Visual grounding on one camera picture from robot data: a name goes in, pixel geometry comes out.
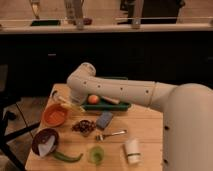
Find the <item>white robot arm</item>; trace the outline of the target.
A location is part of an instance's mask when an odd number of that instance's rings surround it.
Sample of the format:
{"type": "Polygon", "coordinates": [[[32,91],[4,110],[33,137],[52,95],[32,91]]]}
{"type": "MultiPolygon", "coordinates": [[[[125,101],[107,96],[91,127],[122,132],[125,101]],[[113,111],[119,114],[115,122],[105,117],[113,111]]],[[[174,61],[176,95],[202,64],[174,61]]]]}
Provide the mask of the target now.
{"type": "Polygon", "coordinates": [[[213,89],[197,84],[116,80],[82,63],[67,78],[70,101],[89,94],[149,107],[163,114],[162,171],[213,171],[213,89]]]}

